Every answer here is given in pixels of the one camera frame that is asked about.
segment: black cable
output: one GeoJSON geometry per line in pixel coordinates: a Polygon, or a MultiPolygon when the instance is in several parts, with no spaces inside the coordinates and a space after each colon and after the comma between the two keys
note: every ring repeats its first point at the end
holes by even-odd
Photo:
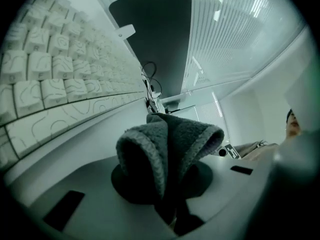
{"type": "Polygon", "coordinates": [[[155,81],[159,84],[160,89],[161,89],[160,94],[159,94],[157,97],[153,97],[153,96],[152,96],[152,92],[149,90],[148,84],[147,84],[147,85],[146,85],[146,90],[147,90],[147,97],[148,97],[148,99],[149,99],[149,94],[150,94],[150,96],[151,96],[152,99],[157,99],[157,98],[159,98],[160,95],[162,94],[162,86],[161,86],[161,84],[159,83],[159,81],[158,81],[157,79],[154,79],[154,75],[156,74],[156,72],[157,72],[157,64],[154,63],[153,61],[147,61],[147,62],[142,66],[142,69],[141,69],[141,75],[144,76],[145,78],[150,79],[149,85],[151,86],[151,81],[152,81],[152,80],[155,80],[155,81]],[[145,74],[142,73],[143,70],[145,69],[145,66],[148,65],[148,64],[153,64],[153,66],[154,66],[154,71],[153,71],[151,77],[146,76],[145,74]]]}

